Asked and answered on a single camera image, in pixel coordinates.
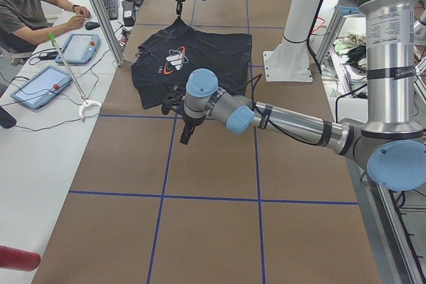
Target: computer mouse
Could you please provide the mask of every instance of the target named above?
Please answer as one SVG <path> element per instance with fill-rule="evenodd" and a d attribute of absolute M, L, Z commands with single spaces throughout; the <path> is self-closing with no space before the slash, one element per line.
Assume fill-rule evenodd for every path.
<path fill-rule="evenodd" d="M 99 26 L 100 25 L 98 23 L 94 22 L 94 21 L 88 21 L 86 23 L 86 30 L 92 30 L 92 29 L 95 29 L 95 28 L 97 28 Z"/>

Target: man's hand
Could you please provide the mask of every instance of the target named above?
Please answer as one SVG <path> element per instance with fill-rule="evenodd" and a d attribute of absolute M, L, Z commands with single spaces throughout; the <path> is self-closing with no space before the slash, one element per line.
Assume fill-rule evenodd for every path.
<path fill-rule="evenodd" d="M 84 6 L 76 6 L 74 7 L 74 12 L 78 15 L 82 15 L 85 18 L 90 18 L 91 12 Z"/>
<path fill-rule="evenodd" d="M 81 28 L 83 23 L 85 22 L 85 16 L 83 15 L 75 15 L 71 17 L 65 24 L 68 27 L 68 30 L 74 30 Z"/>

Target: reacher grabber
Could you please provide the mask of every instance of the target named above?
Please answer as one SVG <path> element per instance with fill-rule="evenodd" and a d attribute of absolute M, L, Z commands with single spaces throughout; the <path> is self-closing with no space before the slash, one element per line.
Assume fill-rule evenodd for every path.
<path fill-rule="evenodd" d="M 89 100 L 86 97 L 85 93 L 83 92 L 82 88 L 80 87 L 80 84 L 77 81 L 77 78 L 74 76 L 70 66 L 68 65 L 67 60 L 65 60 L 65 57 L 64 57 L 61 49 L 58 47 L 58 44 L 56 43 L 55 36 L 52 33 L 49 33 L 49 39 L 51 40 L 52 45 L 54 46 L 54 48 L 57 50 L 59 56 L 61 57 L 63 64 L 65 65 L 65 68 L 67 68 L 68 73 L 71 75 L 71 78 L 73 78 L 73 81 L 75 83 L 75 86 L 77 87 L 77 90 L 80 92 L 83 103 L 80 105 L 80 108 L 79 108 L 79 116 L 80 116 L 81 120 L 84 122 L 85 117 L 83 116 L 83 113 L 84 113 L 85 109 L 89 108 L 92 105 L 97 105 L 97 106 L 101 107 L 102 104 L 99 101 Z"/>

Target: white table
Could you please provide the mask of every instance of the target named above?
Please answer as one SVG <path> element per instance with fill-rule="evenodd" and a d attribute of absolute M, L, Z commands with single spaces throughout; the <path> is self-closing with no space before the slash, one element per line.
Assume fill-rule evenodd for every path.
<path fill-rule="evenodd" d="M 73 1 L 91 8 L 89 0 Z M 63 12 L 56 23 L 64 23 L 72 16 L 72 13 Z M 117 36 L 121 30 L 118 21 L 111 21 L 112 28 L 118 29 Z M 88 95 L 97 78 L 90 72 L 81 75 L 108 50 L 108 44 L 101 28 L 91 31 L 82 28 L 72 32 L 98 33 L 101 38 L 101 45 L 88 65 L 71 67 L 76 76 L 80 76 L 79 84 Z M 57 37 L 59 46 L 68 34 Z M 48 48 L 52 48 L 50 42 L 39 45 L 36 51 Z M 35 66 L 27 63 L 18 75 L 30 78 L 47 65 L 56 63 L 42 61 Z M 108 52 L 93 68 L 99 82 L 90 99 L 104 101 L 115 70 L 114 57 Z M 23 82 L 15 80 L 13 83 L 20 85 Z M 15 86 L 9 86 L 0 99 L 0 105 L 14 102 L 10 94 L 15 89 Z M 82 99 L 74 83 L 62 93 L 81 104 Z M 29 110 L 20 104 L 10 104 L 4 109 L 17 119 L 17 125 L 33 129 L 79 118 L 79 106 L 65 96 L 54 98 L 40 110 Z M 98 112 L 99 107 L 94 106 L 85 110 L 85 116 Z M 0 127 L 0 245 L 43 254 L 96 120 L 96 117 L 87 118 L 84 122 L 78 120 L 38 132 Z M 35 271 L 0 269 L 0 283 L 30 283 L 34 274 Z"/>

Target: man's arm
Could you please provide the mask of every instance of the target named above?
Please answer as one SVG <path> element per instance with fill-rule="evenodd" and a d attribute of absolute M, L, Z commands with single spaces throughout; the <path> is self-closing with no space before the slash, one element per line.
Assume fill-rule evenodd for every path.
<path fill-rule="evenodd" d="M 59 36 L 67 31 L 78 29 L 83 26 L 85 17 L 83 15 L 75 15 L 71 17 L 66 23 L 61 25 L 43 28 L 38 30 L 32 30 L 28 27 L 22 27 L 13 32 L 13 34 L 19 38 L 22 38 L 33 45 L 38 45 L 49 40 L 48 34 L 52 33 L 54 36 Z"/>
<path fill-rule="evenodd" d="M 76 6 L 73 9 L 73 3 L 71 3 L 69 0 L 45 0 L 47 3 L 50 3 L 54 6 L 57 6 L 61 9 L 64 9 L 66 11 L 70 11 L 72 13 L 76 13 L 78 15 L 82 15 L 85 18 L 89 18 L 91 16 L 90 11 L 84 7 L 84 6 Z"/>

